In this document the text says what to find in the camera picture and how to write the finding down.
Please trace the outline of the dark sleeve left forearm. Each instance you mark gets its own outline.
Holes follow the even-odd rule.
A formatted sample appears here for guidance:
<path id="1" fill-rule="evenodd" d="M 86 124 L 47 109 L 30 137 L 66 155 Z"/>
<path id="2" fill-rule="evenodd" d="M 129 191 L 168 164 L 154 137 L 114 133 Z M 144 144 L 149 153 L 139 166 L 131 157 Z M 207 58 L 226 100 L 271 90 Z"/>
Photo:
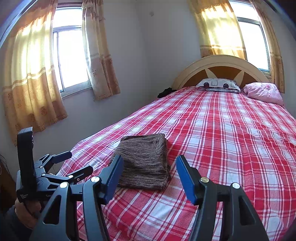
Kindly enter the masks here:
<path id="1" fill-rule="evenodd" d="M 1 240 L 29 240 L 31 233 L 18 219 L 14 205 L 5 214 L 1 213 Z"/>

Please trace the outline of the left hand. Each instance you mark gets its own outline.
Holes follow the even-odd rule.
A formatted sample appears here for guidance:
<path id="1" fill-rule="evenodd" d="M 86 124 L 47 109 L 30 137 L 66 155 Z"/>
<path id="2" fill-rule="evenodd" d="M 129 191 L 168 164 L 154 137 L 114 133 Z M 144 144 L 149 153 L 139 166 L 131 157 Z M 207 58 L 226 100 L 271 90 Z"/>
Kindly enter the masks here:
<path id="1" fill-rule="evenodd" d="M 34 216 L 34 214 L 40 211 L 41 204 L 38 201 L 28 201 L 26 205 L 20 203 L 18 199 L 15 201 L 15 214 L 20 222 L 27 228 L 34 228 L 38 221 L 38 218 Z"/>

